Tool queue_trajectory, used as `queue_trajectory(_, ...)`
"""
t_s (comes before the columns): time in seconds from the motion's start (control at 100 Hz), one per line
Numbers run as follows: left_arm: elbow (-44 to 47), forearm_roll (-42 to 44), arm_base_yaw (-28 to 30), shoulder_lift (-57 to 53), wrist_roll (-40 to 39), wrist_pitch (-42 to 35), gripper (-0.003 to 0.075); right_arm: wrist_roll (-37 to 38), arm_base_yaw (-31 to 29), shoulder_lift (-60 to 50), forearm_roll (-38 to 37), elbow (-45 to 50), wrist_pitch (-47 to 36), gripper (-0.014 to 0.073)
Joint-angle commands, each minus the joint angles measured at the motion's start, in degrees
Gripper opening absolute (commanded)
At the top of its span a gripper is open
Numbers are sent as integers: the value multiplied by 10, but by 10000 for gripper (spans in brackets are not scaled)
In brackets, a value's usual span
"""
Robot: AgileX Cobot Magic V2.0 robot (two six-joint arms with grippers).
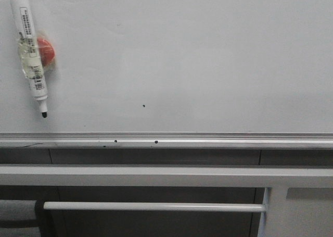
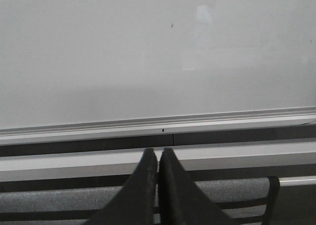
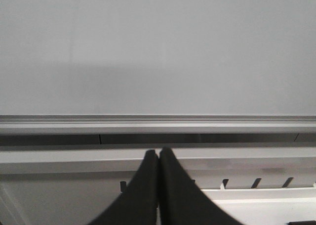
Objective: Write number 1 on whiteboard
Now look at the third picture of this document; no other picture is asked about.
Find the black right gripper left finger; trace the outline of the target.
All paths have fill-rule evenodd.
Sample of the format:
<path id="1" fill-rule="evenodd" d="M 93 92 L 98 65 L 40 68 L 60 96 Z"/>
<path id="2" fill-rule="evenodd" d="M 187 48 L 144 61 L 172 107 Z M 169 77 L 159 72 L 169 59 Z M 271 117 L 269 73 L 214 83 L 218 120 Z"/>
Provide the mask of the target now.
<path id="1" fill-rule="evenodd" d="M 158 156 L 148 150 L 120 196 L 91 225 L 155 225 L 158 206 Z"/>

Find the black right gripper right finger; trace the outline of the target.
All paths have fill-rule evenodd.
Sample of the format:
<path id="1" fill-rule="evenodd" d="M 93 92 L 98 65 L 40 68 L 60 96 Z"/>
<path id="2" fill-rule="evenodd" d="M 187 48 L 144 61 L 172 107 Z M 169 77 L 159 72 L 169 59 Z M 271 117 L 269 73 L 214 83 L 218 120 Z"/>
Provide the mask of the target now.
<path id="1" fill-rule="evenodd" d="M 163 148 L 159 162 L 159 209 L 163 225 L 240 224 L 200 190 L 172 149 Z"/>

